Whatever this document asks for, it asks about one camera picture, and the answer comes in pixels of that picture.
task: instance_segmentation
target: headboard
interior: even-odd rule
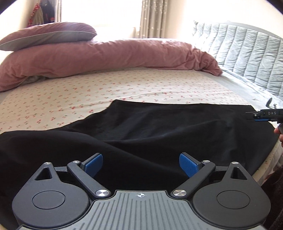
[[[283,100],[283,38],[241,23],[194,22],[191,43]]]

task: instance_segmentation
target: metal screw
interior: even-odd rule
[[[183,189],[177,189],[177,190],[173,191],[173,195],[177,196],[177,197],[183,197],[183,196],[187,195],[187,192]]]
[[[95,192],[95,194],[99,197],[105,197],[105,196],[108,196],[110,192],[106,189],[99,189]]]

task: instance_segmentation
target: hand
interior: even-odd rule
[[[275,134],[280,134],[280,136],[279,136],[279,141],[281,141],[281,146],[283,147],[283,134],[280,133],[280,131],[279,131],[278,128],[276,128],[276,129],[274,130],[274,133],[275,133]]]

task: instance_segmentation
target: beige wall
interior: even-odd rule
[[[239,22],[283,37],[283,15],[266,0],[170,0],[165,36],[186,40],[192,20]]]
[[[17,0],[0,14],[0,39],[27,26],[35,4],[39,0]],[[0,63],[11,52],[0,50]]]

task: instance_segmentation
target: finger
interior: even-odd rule
[[[278,129],[278,127],[274,130],[274,133],[276,133],[276,134],[281,134],[280,131],[279,131],[279,129]]]

